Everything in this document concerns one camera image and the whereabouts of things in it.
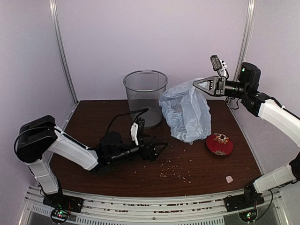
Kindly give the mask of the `light blue plastic trash bag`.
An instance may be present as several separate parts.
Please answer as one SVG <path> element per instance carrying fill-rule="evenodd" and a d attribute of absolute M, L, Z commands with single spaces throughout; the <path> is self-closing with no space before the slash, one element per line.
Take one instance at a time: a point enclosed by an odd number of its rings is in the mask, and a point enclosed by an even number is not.
<path fill-rule="evenodd" d="M 171 136 L 193 144 L 211 135 L 211 114 L 206 98 L 193 86 L 193 80 L 166 90 L 158 103 Z"/>

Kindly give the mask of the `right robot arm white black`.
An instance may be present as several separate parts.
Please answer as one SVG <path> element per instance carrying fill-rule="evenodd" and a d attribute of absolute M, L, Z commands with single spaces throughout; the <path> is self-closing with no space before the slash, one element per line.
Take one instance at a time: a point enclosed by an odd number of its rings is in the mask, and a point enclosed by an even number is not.
<path fill-rule="evenodd" d="M 274 125 L 297 146 L 300 144 L 300 119 L 284 108 L 274 97 L 258 91 L 261 71 L 254 64 L 243 62 L 237 81 L 224 75 L 196 80 L 193 86 L 213 97 L 229 97 L 241 100 L 242 105 L 254 116 Z M 300 180 L 300 157 L 290 163 L 262 175 L 244 187 L 240 203 L 250 207 L 260 200 L 262 193 L 281 185 Z"/>

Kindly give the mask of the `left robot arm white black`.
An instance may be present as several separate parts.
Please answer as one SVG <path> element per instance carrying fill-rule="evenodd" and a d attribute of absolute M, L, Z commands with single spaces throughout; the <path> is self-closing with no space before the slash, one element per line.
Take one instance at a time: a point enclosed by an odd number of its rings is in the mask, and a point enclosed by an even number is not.
<path fill-rule="evenodd" d="M 89 147 L 65 133 L 51 115 L 41 117 L 20 128 L 14 142 L 14 152 L 24 162 L 40 184 L 44 198 L 57 208 L 67 204 L 58 178 L 45 161 L 45 152 L 53 152 L 86 171 L 101 175 L 117 168 L 123 162 L 140 157 L 155 161 L 168 146 L 157 142 L 155 136 L 143 132 L 145 120 L 137 116 L 130 128 L 130 143 L 124 144 L 120 133 L 107 130 L 95 147 Z"/>

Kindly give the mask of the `grey mesh trash bin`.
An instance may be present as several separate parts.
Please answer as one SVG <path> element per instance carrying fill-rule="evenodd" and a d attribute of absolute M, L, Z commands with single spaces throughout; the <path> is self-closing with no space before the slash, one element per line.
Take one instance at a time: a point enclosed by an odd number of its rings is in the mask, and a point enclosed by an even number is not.
<path fill-rule="evenodd" d="M 162 121 L 162 110 L 158 101 L 165 92 L 168 77 L 157 70 L 144 69 L 129 73 L 123 79 L 129 109 L 131 111 L 147 108 L 142 114 L 145 128 L 154 128 Z"/>

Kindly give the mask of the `red floral overturned bowl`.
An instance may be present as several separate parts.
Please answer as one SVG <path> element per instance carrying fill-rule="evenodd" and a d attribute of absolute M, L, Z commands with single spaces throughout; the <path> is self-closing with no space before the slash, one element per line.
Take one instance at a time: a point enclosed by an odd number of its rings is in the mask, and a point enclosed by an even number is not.
<path fill-rule="evenodd" d="M 228 156 L 233 151 L 233 142 L 225 134 L 213 133 L 206 138 L 208 150 L 217 156 Z"/>

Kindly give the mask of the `small pink paper scrap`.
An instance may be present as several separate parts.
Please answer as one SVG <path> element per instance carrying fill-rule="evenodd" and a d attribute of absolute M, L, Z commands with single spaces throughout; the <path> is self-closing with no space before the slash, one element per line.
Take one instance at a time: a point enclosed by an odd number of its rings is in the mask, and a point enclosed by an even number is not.
<path fill-rule="evenodd" d="M 233 182 L 232 176 L 226 176 L 226 181 L 227 181 L 227 183 Z"/>

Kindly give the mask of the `right aluminium frame post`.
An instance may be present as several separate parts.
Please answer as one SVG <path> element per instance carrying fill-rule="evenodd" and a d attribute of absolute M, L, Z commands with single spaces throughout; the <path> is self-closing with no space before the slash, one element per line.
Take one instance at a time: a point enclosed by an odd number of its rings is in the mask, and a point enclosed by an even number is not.
<path fill-rule="evenodd" d="M 249 0 L 247 5 L 247 13 L 246 13 L 244 31 L 242 36 L 242 42 L 240 45 L 240 53 L 238 56 L 237 66 L 233 77 L 234 81 L 238 80 L 241 64 L 245 60 L 247 51 L 250 46 L 251 37 L 254 28 L 255 7 L 256 7 L 256 0 Z"/>

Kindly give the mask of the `aluminium frame post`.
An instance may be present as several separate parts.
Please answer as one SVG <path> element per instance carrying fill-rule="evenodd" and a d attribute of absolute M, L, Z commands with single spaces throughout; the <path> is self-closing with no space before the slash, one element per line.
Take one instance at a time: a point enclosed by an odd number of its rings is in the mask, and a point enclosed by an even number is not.
<path fill-rule="evenodd" d="M 256 7 L 256 0 L 249 0 L 247 5 L 247 13 L 246 13 L 244 31 L 242 36 L 242 42 L 240 45 L 240 53 L 238 56 L 237 66 L 233 77 L 234 81 L 238 80 L 241 64 L 245 60 L 247 51 L 250 46 L 251 37 L 254 28 L 255 7 Z"/>
<path fill-rule="evenodd" d="M 57 41 L 57 45 L 58 45 L 59 57 L 60 57 L 63 73 L 66 78 L 67 86 L 70 91 L 72 100 L 73 100 L 74 104 L 77 105 L 79 103 L 79 101 L 78 101 L 77 95 L 75 93 L 75 88 L 74 88 L 72 78 L 70 75 L 70 71 L 68 68 L 68 62 L 67 62 L 64 45 L 63 45 L 63 40 L 62 40 L 62 36 L 61 36 L 61 31 L 60 31 L 60 23 L 59 23 L 58 11 L 57 11 L 57 2 L 55 0 L 49 0 L 49 7 L 50 7 L 50 14 L 52 17 L 52 23 L 53 23 L 56 41 Z"/>

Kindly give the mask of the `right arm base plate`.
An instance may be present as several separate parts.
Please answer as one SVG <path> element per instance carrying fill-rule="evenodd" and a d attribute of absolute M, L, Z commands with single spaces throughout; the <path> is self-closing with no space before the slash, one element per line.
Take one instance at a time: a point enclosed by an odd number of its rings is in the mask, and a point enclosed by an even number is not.
<path fill-rule="evenodd" d="M 247 200 L 244 194 L 241 195 L 229 195 L 224 199 L 227 212 L 233 212 L 237 210 L 243 210 L 254 207 L 255 205 L 263 204 L 264 198 L 259 195 L 252 200 Z"/>

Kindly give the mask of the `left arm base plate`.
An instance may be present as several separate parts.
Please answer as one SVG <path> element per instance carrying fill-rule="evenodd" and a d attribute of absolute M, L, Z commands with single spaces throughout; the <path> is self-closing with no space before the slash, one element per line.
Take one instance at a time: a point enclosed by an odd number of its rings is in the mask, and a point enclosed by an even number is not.
<path fill-rule="evenodd" d="M 84 200 L 80 197 L 68 195 L 46 195 L 43 204 L 65 212 L 80 213 Z"/>

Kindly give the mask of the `left aluminium frame post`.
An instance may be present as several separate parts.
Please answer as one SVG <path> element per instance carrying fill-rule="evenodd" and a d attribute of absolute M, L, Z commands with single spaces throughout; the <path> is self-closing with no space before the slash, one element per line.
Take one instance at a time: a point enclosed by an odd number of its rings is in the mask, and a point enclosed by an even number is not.
<path fill-rule="evenodd" d="M 75 88 L 74 88 L 72 78 L 70 75 L 70 71 L 68 68 L 68 62 L 67 62 L 64 45 L 63 45 L 63 40 L 62 40 L 62 36 L 61 36 L 61 31 L 60 31 L 60 23 L 59 23 L 58 11 L 57 11 L 57 2 L 55 0 L 49 0 L 49 7 L 50 7 L 50 14 L 52 17 L 52 23 L 53 23 L 56 41 L 57 41 L 57 45 L 58 45 L 59 57 L 60 57 L 63 73 L 66 78 L 67 86 L 70 91 L 72 100 L 73 100 L 74 104 L 77 105 L 79 103 L 79 101 L 78 101 L 77 95 L 75 93 Z"/>

